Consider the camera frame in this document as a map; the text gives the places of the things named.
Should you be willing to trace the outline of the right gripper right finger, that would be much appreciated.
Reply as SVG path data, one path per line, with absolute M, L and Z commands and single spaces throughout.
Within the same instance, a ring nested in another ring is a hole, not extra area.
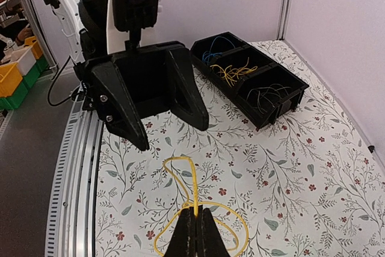
M 208 208 L 199 207 L 195 243 L 197 257 L 230 257 Z

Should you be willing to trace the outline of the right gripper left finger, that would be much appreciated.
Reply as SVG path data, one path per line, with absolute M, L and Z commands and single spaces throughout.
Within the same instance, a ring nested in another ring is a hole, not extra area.
M 192 208 L 180 212 L 164 257 L 194 257 L 196 255 L 196 217 Z

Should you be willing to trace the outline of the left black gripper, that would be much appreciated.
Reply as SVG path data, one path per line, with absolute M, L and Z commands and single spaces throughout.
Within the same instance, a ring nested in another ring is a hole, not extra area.
M 178 41 L 89 58 L 75 65 L 75 73 L 107 130 L 141 151 L 149 149 L 141 119 L 164 111 L 208 129 L 190 51 Z

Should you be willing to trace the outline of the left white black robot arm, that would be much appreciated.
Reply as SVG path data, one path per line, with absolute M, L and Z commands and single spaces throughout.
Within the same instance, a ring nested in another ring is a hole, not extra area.
M 142 120 L 170 111 L 205 131 L 208 111 L 194 80 L 191 53 L 178 41 L 141 45 L 160 0 L 43 0 L 69 41 L 75 74 L 107 130 L 149 148 Z

